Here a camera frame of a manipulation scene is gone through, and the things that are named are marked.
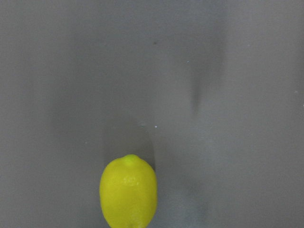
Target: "lemon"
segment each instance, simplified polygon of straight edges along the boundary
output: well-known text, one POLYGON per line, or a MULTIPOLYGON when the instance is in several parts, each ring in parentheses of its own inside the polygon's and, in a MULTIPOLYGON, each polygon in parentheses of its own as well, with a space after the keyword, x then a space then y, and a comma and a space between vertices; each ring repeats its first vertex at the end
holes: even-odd
POLYGON ((110 162, 101 177, 100 204, 111 228, 145 228, 157 206, 157 181, 152 167, 129 154, 110 162))

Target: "gray surface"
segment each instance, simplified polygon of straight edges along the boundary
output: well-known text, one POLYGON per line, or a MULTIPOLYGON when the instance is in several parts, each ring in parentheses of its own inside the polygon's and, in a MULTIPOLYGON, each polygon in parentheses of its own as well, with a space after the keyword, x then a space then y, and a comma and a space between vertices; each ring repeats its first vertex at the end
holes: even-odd
POLYGON ((2 1, 0 227, 107 227, 106 163, 155 165, 150 228, 304 226, 304 3, 2 1))

